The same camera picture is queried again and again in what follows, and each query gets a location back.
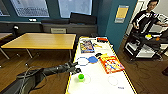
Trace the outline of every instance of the green object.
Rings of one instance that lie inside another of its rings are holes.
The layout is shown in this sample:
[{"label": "green object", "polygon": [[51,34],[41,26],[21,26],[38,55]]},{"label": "green object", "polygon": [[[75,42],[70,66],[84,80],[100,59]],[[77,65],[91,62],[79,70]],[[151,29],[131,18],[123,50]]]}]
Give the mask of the green object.
[{"label": "green object", "polygon": [[83,82],[84,81],[84,75],[83,74],[79,74],[78,78],[79,78],[79,82]]}]

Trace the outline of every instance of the person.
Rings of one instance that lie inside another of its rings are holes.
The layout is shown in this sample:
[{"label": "person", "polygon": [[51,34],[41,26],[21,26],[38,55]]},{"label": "person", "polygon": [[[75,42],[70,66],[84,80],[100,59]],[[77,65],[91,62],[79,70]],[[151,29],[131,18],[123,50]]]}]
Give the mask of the person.
[{"label": "person", "polygon": [[[148,24],[152,19],[153,16],[155,16],[155,13],[152,11],[157,4],[159,3],[159,0],[150,0],[147,4],[147,9],[140,11],[132,20],[133,28],[131,32],[137,32],[141,33],[144,29],[145,25]],[[164,24],[160,22],[157,18],[154,22],[156,25],[160,25],[162,27],[167,26],[167,24]]]},{"label": "person", "polygon": [[136,14],[134,19],[132,20],[132,30],[130,32],[129,37],[127,38],[127,42],[136,43],[136,40],[132,37],[133,34],[139,33],[139,34],[146,34],[144,32],[144,27],[146,25],[149,26],[150,22],[153,22],[155,25],[160,25],[162,27],[167,27],[168,25],[165,23],[162,23],[156,16],[156,14],[152,11],[159,3],[159,0],[150,0],[147,4],[147,9],[140,11]]}]

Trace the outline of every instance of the black robotic arm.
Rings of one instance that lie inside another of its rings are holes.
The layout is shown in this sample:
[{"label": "black robotic arm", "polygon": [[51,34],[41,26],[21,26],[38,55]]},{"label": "black robotic arm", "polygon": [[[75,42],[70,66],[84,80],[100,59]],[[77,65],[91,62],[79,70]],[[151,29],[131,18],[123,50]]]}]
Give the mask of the black robotic arm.
[{"label": "black robotic arm", "polygon": [[77,62],[68,62],[64,65],[56,67],[41,68],[23,72],[18,74],[16,80],[2,90],[0,94],[28,94],[31,90],[35,89],[45,76],[63,72],[71,72],[72,74],[81,72],[80,68],[75,67],[77,64]]}]

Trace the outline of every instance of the window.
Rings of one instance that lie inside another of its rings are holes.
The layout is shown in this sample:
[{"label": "window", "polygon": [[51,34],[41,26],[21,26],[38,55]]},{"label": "window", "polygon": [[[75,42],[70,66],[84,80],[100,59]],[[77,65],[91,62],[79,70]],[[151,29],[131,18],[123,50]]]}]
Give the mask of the window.
[{"label": "window", "polygon": [[11,0],[20,17],[49,17],[45,0]]},{"label": "window", "polygon": [[0,16],[10,16],[2,0],[0,0]]},{"label": "window", "polygon": [[92,0],[58,0],[62,18],[69,18],[71,12],[91,15]]}]

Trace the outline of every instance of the table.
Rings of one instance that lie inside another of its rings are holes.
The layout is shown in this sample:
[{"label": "table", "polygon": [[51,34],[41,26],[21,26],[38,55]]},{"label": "table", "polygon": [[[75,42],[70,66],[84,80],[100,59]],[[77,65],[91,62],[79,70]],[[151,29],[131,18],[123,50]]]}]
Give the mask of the table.
[{"label": "table", "polygon": [[[0,40],[3,40],[3,39],[5,39],[5,38],[7,38],[7,37],[9,37],[9,36],[11,36],[11,35],[12,35],[12,33],[0,33]],[[1,50],[1,52],[5,55],[5,57],[6,57],[7,59],[9,59],[8,55],[2,50],[1,47],[0,47],[0,50]]]},{"label": "table", "polygon": [[75,34],[25,33],[1,47],[26,49],[30,58],[33,56],[29,49],[69,49],[71,58],[75,37]]},{"label": "table", "polygon": [[[80,57],[88,58],[94,56],[96,53],[116,56],[109,43],[98,43],[95,38],[86,38],[86,40],[88,39],[100,47],[94,47],[95,53],[81,54],[80,45],[78,43],[74,62],[77,62]],[[77,67],[81,68],[82,74],[85,75],[85,81],[78,81],[77,77],[79,73],[70,75],[66,94],[136,94],[125,71],[106,74],[100,61],[95,64],[88,63],[86,66],[78,65]]]}]

